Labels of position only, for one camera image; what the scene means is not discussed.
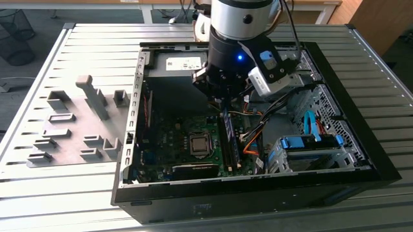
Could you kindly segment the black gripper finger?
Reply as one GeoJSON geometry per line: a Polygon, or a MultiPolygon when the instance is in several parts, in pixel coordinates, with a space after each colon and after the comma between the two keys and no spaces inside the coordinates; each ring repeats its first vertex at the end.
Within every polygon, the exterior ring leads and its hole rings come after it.
{"type": "Polygon", "coordinates": [[[196,70],[192,75],[192,85],[205,95],[208,102],[215,102],[219,109],[227,108],[227,85],[220,79],[219,73],[207,68],[196,70]]]}
{"type": "Polygon", "coordinates": [[[246,75],[228,74],[226,76],[226,109],[231,109],[232,102],[239,101],[247,92],[252,89],[252,85],[247,81],[246,75]]]}

